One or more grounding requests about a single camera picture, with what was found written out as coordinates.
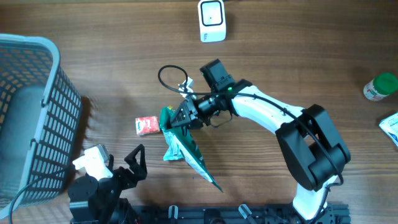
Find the red tissue pack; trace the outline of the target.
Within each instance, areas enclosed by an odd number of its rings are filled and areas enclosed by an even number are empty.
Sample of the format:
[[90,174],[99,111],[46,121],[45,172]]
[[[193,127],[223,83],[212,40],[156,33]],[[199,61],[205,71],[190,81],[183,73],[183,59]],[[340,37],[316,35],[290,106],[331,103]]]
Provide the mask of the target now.
[[136,133],[138,136],[154,134],[160,131],[159,118],[157,116],[146,116],[135,119]]

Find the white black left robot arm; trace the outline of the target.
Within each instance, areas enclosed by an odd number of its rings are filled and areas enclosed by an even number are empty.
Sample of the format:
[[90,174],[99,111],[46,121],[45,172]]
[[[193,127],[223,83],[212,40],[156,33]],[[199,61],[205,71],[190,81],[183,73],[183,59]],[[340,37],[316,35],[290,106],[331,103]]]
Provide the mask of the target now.
[[114,157],[103,144],[84,150],[84,155],[73,161],[75,169],[84,168],[86,174],[68,189],[71,223],[141,222],[128,199],[120,195],[146,179],[145,147],[138,145],[124,161],[129,165],[127,169],[114,169]]

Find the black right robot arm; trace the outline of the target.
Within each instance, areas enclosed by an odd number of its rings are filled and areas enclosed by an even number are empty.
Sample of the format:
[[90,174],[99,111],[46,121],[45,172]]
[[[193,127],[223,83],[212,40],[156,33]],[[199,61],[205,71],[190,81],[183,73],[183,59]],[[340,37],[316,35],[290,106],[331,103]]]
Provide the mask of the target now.
[[251,82],[236,81],[220,59],[200,68],[209,92],[194,92],[188,76],[176,92],[184,97],[166,122],[183,135],[189,129],[211,125],[222,111],[247,118],[274,134],[287,168],[298,183],[292,205],[307,223],[326,212],[332,187],[344,183],[342,171],[351,154],[330,115],[322,106],[292,106],[265,93]]

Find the green 3M gloves package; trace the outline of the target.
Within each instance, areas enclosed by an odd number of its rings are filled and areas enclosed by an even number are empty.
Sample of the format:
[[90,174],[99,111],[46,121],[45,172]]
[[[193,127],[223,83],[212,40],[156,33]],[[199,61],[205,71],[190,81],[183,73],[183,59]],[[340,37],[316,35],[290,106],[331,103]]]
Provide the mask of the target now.
[[159,126],[162,132],[172,132],[176,135],[178,140],[181,142],[182,147],[180,148],[185,162],[193,169],[196,173],[202,176],[209,183],[212,183],[217,189],[223,192],[222,188],[217,184],[213,176],[208,172],[202,153],[200,152],[198,145],[194,141],[191,133],[187,129],[181,127],[172,128],[170,125],[171,116],[175,113],[172,107],[164,107],[160,112]]

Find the teal white pack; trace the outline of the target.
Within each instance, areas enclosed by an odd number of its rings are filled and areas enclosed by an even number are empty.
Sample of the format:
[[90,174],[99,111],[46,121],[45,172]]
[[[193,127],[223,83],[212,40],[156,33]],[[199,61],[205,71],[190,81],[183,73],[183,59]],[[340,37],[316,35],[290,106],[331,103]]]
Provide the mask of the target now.
[[184,156],[180,150],[182,147],[181,142],[178,140],[176,135],[172,132],[163,132],[165,141],[169,148],[167,149],[163,160],[164,161],[177,161],[183,159]]

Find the green lid jar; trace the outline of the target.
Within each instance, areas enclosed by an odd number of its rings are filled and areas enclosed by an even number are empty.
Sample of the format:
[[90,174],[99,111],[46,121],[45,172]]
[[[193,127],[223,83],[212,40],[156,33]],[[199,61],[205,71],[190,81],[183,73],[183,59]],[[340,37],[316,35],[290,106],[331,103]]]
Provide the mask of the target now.
[[392,73],[382,73],[363,88],[365,98],[380,101],[397,91],[397,77]]

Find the white blue pouch pack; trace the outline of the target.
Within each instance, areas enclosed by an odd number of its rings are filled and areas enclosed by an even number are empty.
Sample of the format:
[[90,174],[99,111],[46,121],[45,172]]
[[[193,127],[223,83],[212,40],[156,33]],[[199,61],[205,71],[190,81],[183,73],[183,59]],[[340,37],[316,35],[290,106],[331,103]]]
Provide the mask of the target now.
[[387,118],[384,118],[379,123],[379,127],[386,133],[392,142],[398,146],[398,117],[394,113]]

